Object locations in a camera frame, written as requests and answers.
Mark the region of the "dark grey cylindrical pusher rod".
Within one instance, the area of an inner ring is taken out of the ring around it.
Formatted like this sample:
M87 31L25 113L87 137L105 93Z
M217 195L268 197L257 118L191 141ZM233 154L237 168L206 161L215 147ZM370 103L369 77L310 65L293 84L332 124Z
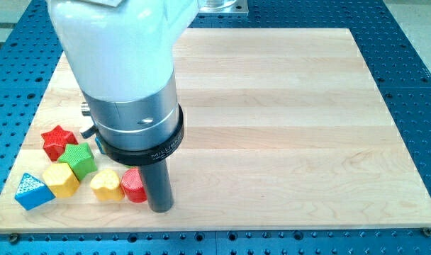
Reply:
M167 161L164 159L154 164L140 166L139 173L150 209L156 213L170 210L174 204L174 197Z

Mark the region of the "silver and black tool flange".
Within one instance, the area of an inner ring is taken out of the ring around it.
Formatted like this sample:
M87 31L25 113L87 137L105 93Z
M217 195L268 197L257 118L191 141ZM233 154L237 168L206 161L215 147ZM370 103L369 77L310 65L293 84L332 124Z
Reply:
M158 91L135 101L84 98L103 152L115 162L143 166L166 160L184 138L184 114L175 75Z

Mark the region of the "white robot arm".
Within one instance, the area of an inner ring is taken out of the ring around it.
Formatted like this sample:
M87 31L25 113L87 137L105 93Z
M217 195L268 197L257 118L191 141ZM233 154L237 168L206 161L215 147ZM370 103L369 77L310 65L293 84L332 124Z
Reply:
M112 160L137 166L150 208L174 203L166 159L181 144L172 48L199 0L49 1L53 27Z

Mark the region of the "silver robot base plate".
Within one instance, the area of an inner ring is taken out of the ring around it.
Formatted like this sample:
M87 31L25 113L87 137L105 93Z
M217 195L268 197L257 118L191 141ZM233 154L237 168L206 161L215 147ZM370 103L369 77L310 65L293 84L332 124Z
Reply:
M199 13L247 15L249 7L247 0L207 0Z

